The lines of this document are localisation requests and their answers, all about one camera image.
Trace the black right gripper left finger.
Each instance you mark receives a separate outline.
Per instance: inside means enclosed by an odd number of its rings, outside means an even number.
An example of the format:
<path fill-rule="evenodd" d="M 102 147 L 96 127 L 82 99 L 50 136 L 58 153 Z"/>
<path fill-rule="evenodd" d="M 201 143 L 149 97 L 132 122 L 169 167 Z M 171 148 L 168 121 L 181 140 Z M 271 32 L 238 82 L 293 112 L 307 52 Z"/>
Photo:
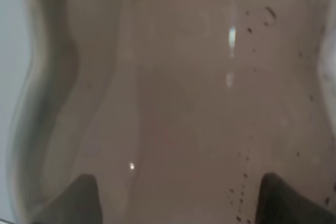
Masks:
<path fill-rule="evenodd" d="M 96 178 L 78 176 L 60 195 L 32 218 L 32 223 L 102 223 Z"/>

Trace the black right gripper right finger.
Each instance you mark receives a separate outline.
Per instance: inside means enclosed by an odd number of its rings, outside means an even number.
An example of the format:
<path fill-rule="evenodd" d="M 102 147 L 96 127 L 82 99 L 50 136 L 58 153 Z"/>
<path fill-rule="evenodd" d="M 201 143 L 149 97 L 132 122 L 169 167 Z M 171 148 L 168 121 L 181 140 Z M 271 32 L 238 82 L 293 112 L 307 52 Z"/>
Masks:
<path fill-rule="evenodd" d="M 255 223 L 328 223 L 328 211 L 275 173 L 261 180 Z"/>

